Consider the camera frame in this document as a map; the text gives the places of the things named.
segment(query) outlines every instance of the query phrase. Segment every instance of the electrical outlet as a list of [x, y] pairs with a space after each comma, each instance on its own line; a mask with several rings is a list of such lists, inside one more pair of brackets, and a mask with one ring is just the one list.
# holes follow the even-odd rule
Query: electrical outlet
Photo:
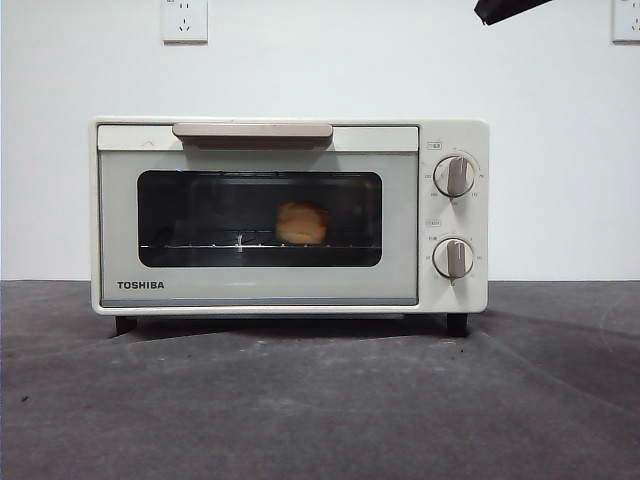
[[612, 0], [612, 40], [640, 44], [640, 0]]
[[208, 0], [161, 0], [165, 43], [206, 43]]

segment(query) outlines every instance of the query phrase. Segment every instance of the white toaster oven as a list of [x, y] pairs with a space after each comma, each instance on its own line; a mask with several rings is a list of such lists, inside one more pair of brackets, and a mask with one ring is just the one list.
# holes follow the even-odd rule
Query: white toaster oven
[[487, 305], [489, 129], [464, 119], [91, 125], [92, 305], [146, 315]]

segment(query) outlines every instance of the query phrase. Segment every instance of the oven window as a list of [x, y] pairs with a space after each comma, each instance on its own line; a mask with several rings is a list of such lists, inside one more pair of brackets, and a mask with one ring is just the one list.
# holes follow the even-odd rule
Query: oven window
[[147, 171], [138, 247], [148, 267], [371, 267], [382, 256], [375, 173]]

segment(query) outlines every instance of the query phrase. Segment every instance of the temperature knob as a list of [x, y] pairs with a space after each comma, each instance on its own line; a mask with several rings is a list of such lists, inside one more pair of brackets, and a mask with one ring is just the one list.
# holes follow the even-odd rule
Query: temperature knob
[[441, 160], [433, 172], [436, 187], [447, 197], [461, 197], [471, 190], [474, 180], [473, 165], [461, 155], [453, 155]]
[[433, 251], [433, 264], [443, 277], [455, 280], [464, 277], [473, 267], [473, 251], [458, 238], [449, 238]]

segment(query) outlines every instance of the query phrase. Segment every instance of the oven handle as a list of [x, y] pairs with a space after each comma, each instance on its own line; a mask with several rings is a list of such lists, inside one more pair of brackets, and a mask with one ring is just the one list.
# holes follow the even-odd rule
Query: oven handle
[[183, 145], [202, 149], [311, 149], [331, 145], [333, 127], [308, 123], [175, 123], [173, 134]]

